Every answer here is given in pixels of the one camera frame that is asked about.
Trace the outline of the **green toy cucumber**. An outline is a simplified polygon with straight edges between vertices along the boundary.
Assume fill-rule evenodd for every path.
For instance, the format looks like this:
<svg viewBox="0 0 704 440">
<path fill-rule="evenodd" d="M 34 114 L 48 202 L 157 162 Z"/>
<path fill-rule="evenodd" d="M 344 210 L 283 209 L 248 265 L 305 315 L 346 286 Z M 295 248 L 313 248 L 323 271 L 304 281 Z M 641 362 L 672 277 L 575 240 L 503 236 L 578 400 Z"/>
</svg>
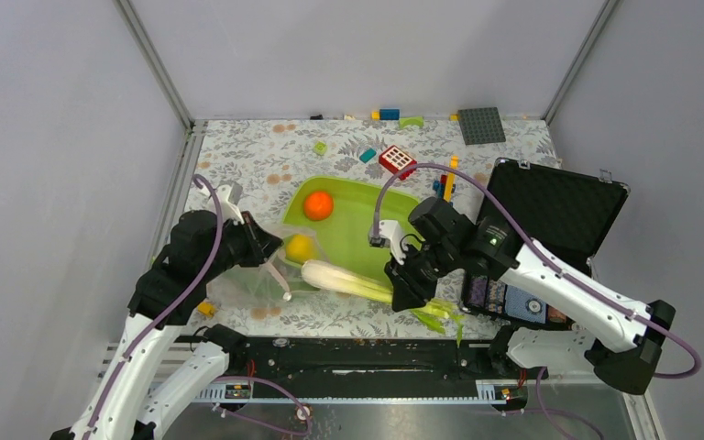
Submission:
<svg viewBox="0 0 704 440">
<path fill-rule="evenodd" d="M 272 265 L 259 268 L 236 267 L 221 275 L 220 280 L 236 295 L 261 301 L 289 301 L 297 291 L 305 287 L 298 272 L 281 270 Z"/>
</svg>

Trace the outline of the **white green toy leek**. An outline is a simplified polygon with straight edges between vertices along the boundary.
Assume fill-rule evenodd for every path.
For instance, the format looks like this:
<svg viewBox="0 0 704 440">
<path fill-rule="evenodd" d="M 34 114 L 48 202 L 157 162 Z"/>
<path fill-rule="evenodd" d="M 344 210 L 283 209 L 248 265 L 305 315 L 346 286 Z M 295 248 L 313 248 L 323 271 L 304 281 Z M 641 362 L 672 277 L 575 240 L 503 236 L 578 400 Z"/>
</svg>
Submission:
<svg viewBox="0 0 704 440">
<path fill-rule="evenodd" d="M 392 287 L 360 276 L 325 261 L 310 259 L 302 264 L 302 279 L 320 290 L 340 292 L 379 303 L 394 305 Z M 444 321 L 452 320 L 456 326 L 456 344 L 460 346 L 464 336 L 464 318 L 457 306 L 443 299 L 432 299 L 424 306 L 409 309 L 428 329 L 445 336 Z"/>
</svg>

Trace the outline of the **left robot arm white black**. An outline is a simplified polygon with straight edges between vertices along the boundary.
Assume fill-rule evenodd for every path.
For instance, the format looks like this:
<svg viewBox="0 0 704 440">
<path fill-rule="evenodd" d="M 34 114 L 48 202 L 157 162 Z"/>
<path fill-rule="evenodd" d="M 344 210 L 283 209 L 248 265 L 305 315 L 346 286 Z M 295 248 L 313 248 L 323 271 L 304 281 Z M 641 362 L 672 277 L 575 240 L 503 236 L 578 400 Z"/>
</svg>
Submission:
<svg viewBox="0 0 704 440">
<path fill-rule="evenodd" d="M 257 268 L 282 246 L 249 212 L 242 217 L 241 224 L 220 223 L 205 210 L 180 217 L 169 243 L 137 280 L 115 356 L 87 409 L 52 438 L 161 439 L 213 379 L 245 370 L 245 338 L 216 324 L 197 353 L 151 388 L 163 357 L 206 298 L 208 283 L 235 266 Z"/>
</svg>

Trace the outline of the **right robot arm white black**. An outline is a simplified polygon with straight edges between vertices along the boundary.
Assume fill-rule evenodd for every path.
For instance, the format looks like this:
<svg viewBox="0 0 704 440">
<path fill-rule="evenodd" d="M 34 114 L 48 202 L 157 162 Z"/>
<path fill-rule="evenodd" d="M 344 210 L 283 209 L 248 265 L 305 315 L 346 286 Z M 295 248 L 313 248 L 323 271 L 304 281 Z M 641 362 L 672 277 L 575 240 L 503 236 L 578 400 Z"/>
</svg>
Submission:
<svg viewBox="0 0 704 440">
<path fill-rule="evenodd" d="M 384 272 L 399 312 L 426 306 L 439 279 L 455 270 L 484 276 L 527 292 L 576 322 L 577 332 L 519 328 L 489 352 L 489 365 L 503 378 L 522 368 L 591 369 L 617 391 L 642 395 L 652 379 L 676 309 L 657 300 L 641 302 L 609 289 L 565 264 L 536 240 L 525 240 L 499 215 L 477 222 L 448 202 L 430 197 L 408 217 L 421 236 L 406 241 L 396 220 L 378 220 L 368 233 L 373 247 L 387 247 Z"/>
</svg>

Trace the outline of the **clear zip top bag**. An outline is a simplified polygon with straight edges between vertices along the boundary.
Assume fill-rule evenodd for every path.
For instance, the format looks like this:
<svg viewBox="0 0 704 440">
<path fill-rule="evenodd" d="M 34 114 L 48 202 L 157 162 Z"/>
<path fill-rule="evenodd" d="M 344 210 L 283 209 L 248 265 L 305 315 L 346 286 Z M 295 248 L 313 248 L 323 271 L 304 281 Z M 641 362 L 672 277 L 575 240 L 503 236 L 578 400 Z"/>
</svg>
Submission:
<svg viewBox="0 0 704 440">
<path fill-rule="evenodd" d="M 317 289 L 303 280 L 305 257 L 288 257 L 287 247 L 295 237 L 308 239 L 309 259 L 327 261 L 317 233 L 310 227 L 271 224 L 268 232 L 283 239 L 283 245 L 257 268 L 234 267 L 208 284 L 208 298 L 223 305 L 253 308 L 290 302 Z"/>
</svg>

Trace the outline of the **orange toy fruit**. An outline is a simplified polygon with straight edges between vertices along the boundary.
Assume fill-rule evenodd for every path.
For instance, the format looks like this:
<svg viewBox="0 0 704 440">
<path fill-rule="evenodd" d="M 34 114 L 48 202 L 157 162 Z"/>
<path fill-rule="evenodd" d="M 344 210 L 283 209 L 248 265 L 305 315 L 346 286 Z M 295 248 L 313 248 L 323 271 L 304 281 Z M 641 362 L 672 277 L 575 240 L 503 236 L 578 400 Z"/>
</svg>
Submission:
<svg viewBox="0 0 704 440">
<path fill-rule="evenodd" d="M 335 210 L 334 197 L 325 191 L 309 193 L 302 202 L 302 211 L 311 221 L 319 222 L 328 218 Z"/>
</svg>

